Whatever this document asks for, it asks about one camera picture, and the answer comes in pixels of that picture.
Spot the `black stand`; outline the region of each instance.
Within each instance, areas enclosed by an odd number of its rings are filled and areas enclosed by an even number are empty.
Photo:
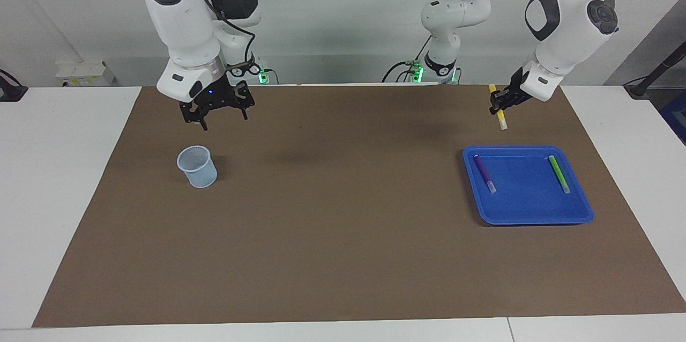
[[[652,71],[652,73],[648,74],[645,79],[639,83],[636,86],[630,86],[630,85],[625,85],[624,88],[627,90],[629,93],[630,97],[632,97],[635,100],[647,100],[647,97],[645,97],[645,91],[647,88],[654,83],[654,81],[657,78],[660,78],[662,74],[667,71],[667,69],[671,68],[674,66],[674,64],[677,64],[681,59],[686,56],[686,42],[682,43],[681,46],[676,47],[676,50],[669,54],[667,59],[665,59],[664,62],[662,62],[656,69]]]
[[[3,92],[2,97],[0,97],[0,102],[19,102],[29,89],[26,86],[12,86],[2,77],[0,77],[0,88]]]

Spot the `marker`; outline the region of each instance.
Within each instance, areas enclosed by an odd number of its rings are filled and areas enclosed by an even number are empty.
[[[571,193],[571,191],[569,190],[569,185],[566,184],[564,174],[562,174],[562,170],[560,169],[560,166],[557,164],[555,156],[548,156],[548,159],[550,160],[550,164],[553,166],[553,170],[555,171],[556,176],[558,176],[558,181],[562,186],[562,190],[564,191],[564,193],[569,195]]]
[[[486,185],[488,185],[488,190],[490,190],[490,193],[495,193],[495,185],[493,184],[493,180],[491,180],[490,176],[488,176],[486,167],[483,166],[483,162],[481,161],[481,158],[478,156],[478,154],[474,156],[474,162],[476,163],[476,167],[479,169],[479,172],[481,173],[483,180],[486,182]]]
[[[497,91],[497,88],[495,88],[495,85],[490,84],[490,85],[488,85],[488,90],[489,90],[491,93],[495,93],[495,91]],[[508,128],[508,123],[507,123],[507,121],[505,120],[505,112],[502,111],[502,110],[498,110],[498,112],[495,113],[495,115],[498,116],[498,122],[500,122],[500,130],[507,130],[507,128]]]

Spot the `table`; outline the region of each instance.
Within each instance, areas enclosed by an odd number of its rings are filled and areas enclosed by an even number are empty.
[[[30,327],[140,88],[35,88],[0,108],[0,340],[683,340],[686,315],[395,322]],[[686,147],[652,105],[619,87],[566,86],[682,296]],[[78,168],[73,178],[67,170]],[[644,188],[658,185],[659,188]]]

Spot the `blue tray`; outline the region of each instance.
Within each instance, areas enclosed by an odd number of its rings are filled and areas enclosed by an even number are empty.
[[[493,179],[491,194],[474,162],[474,155]],[[571,193],[566,195],[548,160],[558,161]],[[564,225],[593,220],[564,153],[554,146],[470,146],[463,151],[479,214],[492,225]]]

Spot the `green led light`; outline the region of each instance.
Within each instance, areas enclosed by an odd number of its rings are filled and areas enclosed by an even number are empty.
[[[269,76],[264,72],[264,70],[259,71],[259,83],[260,85],[269,83]]]
[[[414,83],[420,83],[422,81],[422,76],[424,75],[424,68],[419,64],[414,64],[414,74],[412,74],[412,81]]]

